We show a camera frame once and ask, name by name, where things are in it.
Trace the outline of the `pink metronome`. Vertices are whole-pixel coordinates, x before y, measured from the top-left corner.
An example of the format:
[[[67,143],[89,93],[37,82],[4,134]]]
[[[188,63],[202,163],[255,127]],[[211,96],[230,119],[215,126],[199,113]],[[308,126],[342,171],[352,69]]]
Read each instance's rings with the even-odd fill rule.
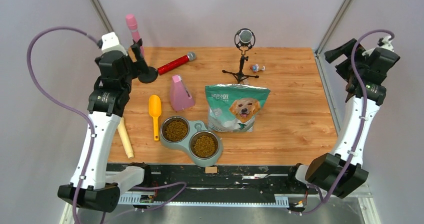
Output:
[[[180,75],[174,75],[171,79],[169,100],[172,109],[180,112],[195,105],[195,100]]]

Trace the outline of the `small toy figurine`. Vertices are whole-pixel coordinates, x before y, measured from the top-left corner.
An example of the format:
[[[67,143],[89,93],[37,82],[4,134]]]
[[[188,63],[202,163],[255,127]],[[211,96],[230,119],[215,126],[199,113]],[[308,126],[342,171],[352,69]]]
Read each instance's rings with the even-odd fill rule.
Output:
[[[266,70],[266,67],[265,67],[264,65],[258,65],[258,64],[255,64],[255,65],[252,65],[252,66],[250,67],[250,70],[251,70],[253,73],[257,73],[257,72],[265,71],[265,70]]]

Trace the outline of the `grey double pet bowl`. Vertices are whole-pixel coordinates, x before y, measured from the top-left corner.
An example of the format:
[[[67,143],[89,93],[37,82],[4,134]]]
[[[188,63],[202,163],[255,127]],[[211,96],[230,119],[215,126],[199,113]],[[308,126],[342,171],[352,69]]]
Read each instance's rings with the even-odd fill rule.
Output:
[[[200,167],[214,166],[224,149],[221,139],[207,130],[202,121],[189,121],[181,116],[166,119],[159,136],[164,147],[184,152]]]

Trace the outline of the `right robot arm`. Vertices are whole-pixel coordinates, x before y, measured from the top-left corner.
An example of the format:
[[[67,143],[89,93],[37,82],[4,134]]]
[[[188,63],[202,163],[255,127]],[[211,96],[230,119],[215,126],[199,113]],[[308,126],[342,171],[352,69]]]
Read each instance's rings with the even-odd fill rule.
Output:
[[[400,59],[394,52],[392,39],[390,35],[382,37],[377,47],[368,50],[351,39],[324,53],[329,63],[342,55],[346,57],[335,67],[347,82],[344,120],[334,148],[309,165],[298,165],[296,173],[286,178],[290,192],[298,193],[305,185],[312,184],[342,199],[365,183],[369,176],[362,168],[366,138],[386,97],[382,82]]]

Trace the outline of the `black round-base mic stand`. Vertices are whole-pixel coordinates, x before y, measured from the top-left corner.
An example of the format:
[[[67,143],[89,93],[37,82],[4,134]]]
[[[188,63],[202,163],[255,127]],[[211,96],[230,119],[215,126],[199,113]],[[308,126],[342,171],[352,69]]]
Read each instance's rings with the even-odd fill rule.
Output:
[[[133,49],[133,51],[135,51],[136,49],[139,49],[139,45],[137,43],[133,42],[133,45],[130,46],[130,48],[128,49],[128,55],[131,58],[131,49]],[[152,67],[152,66],[148,66],[149,69],[149,73],[145,74],[145,75],[140,75],[137,78],[139,79],[139,81],[141,83],[152,83],[154,82],[157,77],[158,77],[158,71]]]

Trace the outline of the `silver studio microphone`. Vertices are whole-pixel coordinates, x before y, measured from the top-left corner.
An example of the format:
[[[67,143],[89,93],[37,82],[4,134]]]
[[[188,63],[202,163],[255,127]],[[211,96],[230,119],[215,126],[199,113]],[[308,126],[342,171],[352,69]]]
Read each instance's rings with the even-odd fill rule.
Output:
[[[242,28],[234,35],[234,44],[239,50],[242,50],[243,48],[250,50],[254,47],[255,43],[256,37],[248,28]]]

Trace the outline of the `green pet food bag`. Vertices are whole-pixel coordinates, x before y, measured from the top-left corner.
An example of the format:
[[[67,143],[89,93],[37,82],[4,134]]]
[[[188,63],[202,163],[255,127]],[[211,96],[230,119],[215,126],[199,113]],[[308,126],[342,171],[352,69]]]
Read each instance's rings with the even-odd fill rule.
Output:
[[[270,90],[242,84],[208,85],[207,126],[217,132],[252,132],[257,114],[263,109]]]

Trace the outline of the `black tripod mic stand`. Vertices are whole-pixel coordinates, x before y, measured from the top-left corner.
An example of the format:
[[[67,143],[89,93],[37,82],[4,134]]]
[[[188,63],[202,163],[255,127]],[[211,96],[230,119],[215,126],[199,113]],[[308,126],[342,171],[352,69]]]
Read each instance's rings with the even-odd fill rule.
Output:
[[[241,84],[243,81],[246,81],[248,78],[259,78],[258,75],[246,75],[243,73],[244,63],[249,60],[249,57],[246,55],[247,50],[241,49],[241,56],[239,60],[239,68],[238,72],[229,72],[226,70],[222,70],[222,73],[231,74],[237,81],[237,84]]]

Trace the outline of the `red glitter microphone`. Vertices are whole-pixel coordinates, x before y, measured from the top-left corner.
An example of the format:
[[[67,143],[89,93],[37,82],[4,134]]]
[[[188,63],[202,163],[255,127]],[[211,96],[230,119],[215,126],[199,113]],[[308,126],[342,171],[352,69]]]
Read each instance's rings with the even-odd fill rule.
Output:
[[[188,63],[189,61],[194,61],[196,59],[196,54],[194,52],[188,52],[186,55],[171,61],[157,69],[159,75],[163,75],[173,69],[178,68],[179,66]]]

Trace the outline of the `wooden block on rail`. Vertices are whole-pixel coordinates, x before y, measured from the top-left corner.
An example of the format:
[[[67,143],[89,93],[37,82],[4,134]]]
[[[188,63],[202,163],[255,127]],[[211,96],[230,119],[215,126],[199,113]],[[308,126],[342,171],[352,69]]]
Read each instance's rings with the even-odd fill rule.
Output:
[[[217,174],[218,168],[216,166],[206,167],[204,171],[206,174]]]

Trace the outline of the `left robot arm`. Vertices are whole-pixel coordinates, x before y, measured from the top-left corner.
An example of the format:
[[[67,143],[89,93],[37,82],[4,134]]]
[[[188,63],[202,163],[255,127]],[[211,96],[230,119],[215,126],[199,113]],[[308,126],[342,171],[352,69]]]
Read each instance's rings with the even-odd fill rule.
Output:
[[[111,213],[120,197],[133,187],[149,190],[153,177],[145,163],[131,163],[114,176],[106,176],[108,156],[130,99],[136,66],[118,50],[104,52],[95,62],[100,76],[88,98],[89,123],[81,156],[69,184],[59,186],[57,196],[77,208]]]

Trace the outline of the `yellow plastic scoop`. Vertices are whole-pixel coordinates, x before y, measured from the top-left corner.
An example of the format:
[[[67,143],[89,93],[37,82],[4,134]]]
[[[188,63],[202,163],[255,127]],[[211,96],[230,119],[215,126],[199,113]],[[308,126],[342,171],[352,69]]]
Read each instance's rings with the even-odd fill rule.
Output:
[[[152,117],[153,139],[155,141],[159,141],[159,117],[162,114],[162,102],[160,97],[157,95],[151,95],[148,101],[148,113]]]

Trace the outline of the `pink microphone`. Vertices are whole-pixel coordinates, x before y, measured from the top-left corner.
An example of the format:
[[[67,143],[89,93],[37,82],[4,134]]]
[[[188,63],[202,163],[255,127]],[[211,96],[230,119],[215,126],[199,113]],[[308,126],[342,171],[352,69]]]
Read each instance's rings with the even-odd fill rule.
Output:
[[[126,21],[127,27],[131,32],[132,40],[134,43],[137,43],[139,45],[141,54],[144,56],[145,50],[143,47],[143,41],[142,41],[141,35],[138,30],[137,20],[135,16],[131,13],[127,14],[125,17],[126,17],[125,21]]]

